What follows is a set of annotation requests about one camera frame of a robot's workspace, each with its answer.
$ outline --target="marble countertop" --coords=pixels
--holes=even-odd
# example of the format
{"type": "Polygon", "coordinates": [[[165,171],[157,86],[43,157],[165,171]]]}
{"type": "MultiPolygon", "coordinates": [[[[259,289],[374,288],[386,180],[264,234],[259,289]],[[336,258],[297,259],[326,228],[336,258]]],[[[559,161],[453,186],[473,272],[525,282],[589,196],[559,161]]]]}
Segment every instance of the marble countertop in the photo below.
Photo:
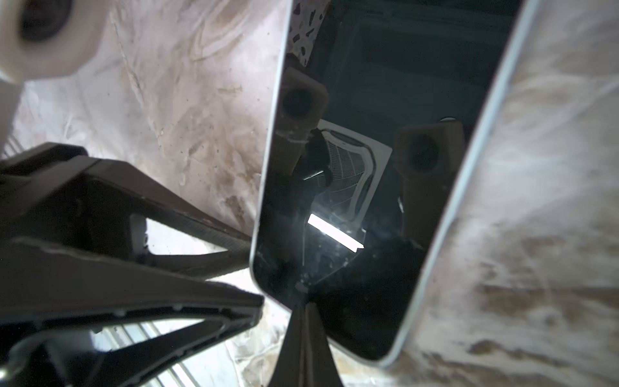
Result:
{"type": "MultiPolygon", "coordinates": [[[[116,1],[93,61],[25,86],[12,141],[127,160],[251,233],[289,13],[116,1]]],[[[613,1],[542,1],[421,323],[386,370],[335,350],[347,386],[619,383],[618,19],[613,1]]],[[[225,280],[255,290],[247,272],[225,280]]],[[[267,303],[225,344],[238,385],[267,384],[288,316],[267,303]]]]}

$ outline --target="smartphone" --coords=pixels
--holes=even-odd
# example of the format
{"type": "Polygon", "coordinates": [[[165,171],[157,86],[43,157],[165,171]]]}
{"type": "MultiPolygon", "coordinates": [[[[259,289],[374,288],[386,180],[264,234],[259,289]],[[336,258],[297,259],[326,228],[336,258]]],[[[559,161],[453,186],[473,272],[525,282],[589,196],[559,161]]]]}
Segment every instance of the smartphone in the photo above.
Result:
{"type": "Polygon", "coordinates": [[[295,1],[251,272],[393,362],[533,19],[528,1],[295,1]]]}

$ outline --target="dark circular hole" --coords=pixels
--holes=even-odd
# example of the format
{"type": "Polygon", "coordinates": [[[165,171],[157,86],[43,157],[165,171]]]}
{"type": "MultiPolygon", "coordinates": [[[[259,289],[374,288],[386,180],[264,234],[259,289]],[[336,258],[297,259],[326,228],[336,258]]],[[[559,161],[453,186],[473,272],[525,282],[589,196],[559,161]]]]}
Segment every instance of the dark circular hole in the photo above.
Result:
{"type": "Polygon", "coordinates": [[[438,163],[438,144],[425,134],[417,134],[411,139],[409,152],[410,163],[418,172],[429,172],[438,163]]]}
{"type": "Polygon", "coordinates": [[[305,89],[291,90],[284,96],[284,111],[292,118],[306,116],[314,103],[311,93],[305,89]]]}
{"type": "Polygon", "coordinates": [[[47,40],[69,20],[73,0],[28,0],[22,13],[19,35],[27,41],[47,40]]]}

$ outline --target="black phone screen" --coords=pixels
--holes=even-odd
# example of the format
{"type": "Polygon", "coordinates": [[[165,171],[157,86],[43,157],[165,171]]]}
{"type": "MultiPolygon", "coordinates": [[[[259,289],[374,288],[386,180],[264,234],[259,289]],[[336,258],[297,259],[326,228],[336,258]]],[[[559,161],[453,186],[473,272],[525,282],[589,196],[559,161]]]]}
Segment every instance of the black phone screen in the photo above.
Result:
{"type": "Polygon", "coordinates": [[[307,3],[293,5],[252,269],[268,295],[315,302],[331,339],[378,360],[520,2],[307,3]]]}

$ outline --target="silver phone frame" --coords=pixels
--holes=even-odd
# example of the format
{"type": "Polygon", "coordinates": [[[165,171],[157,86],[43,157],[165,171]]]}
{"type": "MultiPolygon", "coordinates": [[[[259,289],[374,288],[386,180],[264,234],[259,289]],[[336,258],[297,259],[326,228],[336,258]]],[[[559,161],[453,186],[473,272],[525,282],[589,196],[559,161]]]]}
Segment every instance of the silver phone frame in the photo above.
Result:
{"type": "MultiPolygon", "coordinates": [[[[428,284],[430,282],[430,278],[432,275],[432,270],[436,264],[438,259],[439,252],[441,251],[441,247],[447,237],[449,232],[449,228],[456,218],[456,214],[460,208],[466,190],[469,186],[469,182],[473,172],[475,171],[475,166],[479,161],[479,158],[482,154],[482,151],[485,147],[485,144],[490,137],[490,133],[493,128],[493,123],[496,118],[496,114],[498,113],[501,104],[503,103],[503,98],[505,93],[507,92],[509,86],[509,80],[516,68],[516,64],[518,58],[520,57],[522,47],[526,41],[526,38],[529,34],[529,30],[533,24],[535,19],[535,15],[537,14],[537,9],[542,0],[524,0],[521,8],[518,12],[518,16],[516,17],[516,21],[514,23],[514,28],[511,31],[509,40],[507,45],[505,46],[505,50],[503,51],[503,55],[501,57],[501,62],[497,67],[497,71],[490,87],[490,91],[486,96],[486,100],[483,103],[483,107],[481,113],[479,115],[479,119],[477,121],[477,125],[475,127],[475,131],[473,137],[470,141],[469,148],[467,149],[464,160],[462,161],[462,165],[460,167],[460,171],[458,172],[458,176],[454,183],[453,189],[451,190],[451,194],[449,195],[449,200],[445,210],[443,212],[443,216],[441,217],[441,221],[436,229],[436,233],[434,235],[432,244],[430,245],[430,250],[428,250],[428,254],[426,255],[425,262],[422,266],[422,272],[415,286],[415,290],[413,292],[413,297],[409,303],[409,306],[406,310],[406,314],[404,315],[404,319],[402,320],[402,324],[398,329],[396,334],[396,338],[394,339],[393,345],[391,349],[383,358],[378,360],[368,360],[360,357],[357,354],[354,354],[352,351],[348,350],[346,347],[339,344],[337,341],[329,338],[329,342],[343,353],[347,354],[357,362],[362,364],[371,365],[374,367],[387,367],[391,363],[393,363],[397,356],[399,355],[402,347],[404,346],[404,342],[406,338],[409,336],[409,332],[411,329],[419,322],[418,312],[422,310],[423,299],[426,294],[426,290],[428,284]]],[[[292,0],[288,0],[288,6],[286,7],[286,14],[290,15],[292,11],[292,0]]],[[[279,98],[279,85],[282,78],[282,71],[284,68],[284,57],[286,54],[286,42],[288,37],[288,27],[290,25],[290,16],[287,18],[285,28],[284,28],[284,37],[282,39],[282,44],[280,47],[279,54],[279,62],[277,65],[277,75],[275,77],[275,86],[273,88],[273,100],[271,102],[271,116],[269,118],[269,129],[267,131],[267,140],[266,146],[264,149],[264,160],[262,161],[262,176],[260,179],[260,187],[258,192],[258,207],[256,211],[256,223],[254,224],[254,233],[251,241],[251,252],[249,256],[249,271],[251,273],[251,278],[253,282],[256,284],[256,287],[260,289],[260,291],[266,294],[273,301],[279,303],[277,300],[272,298],[264,289],[260,288],[256,278],[254,277],[254,255],[256,252],[256,244],[258,242],[258,229],[260,226],[260,215],[262,211],[262,200],[264,198],[264,188],[266,185],[266,175],[267,169],[269,166],[269,157],[271,153],[271,142],[275,124],[275,115],[277,113],[277,101],[279,98]]]]}

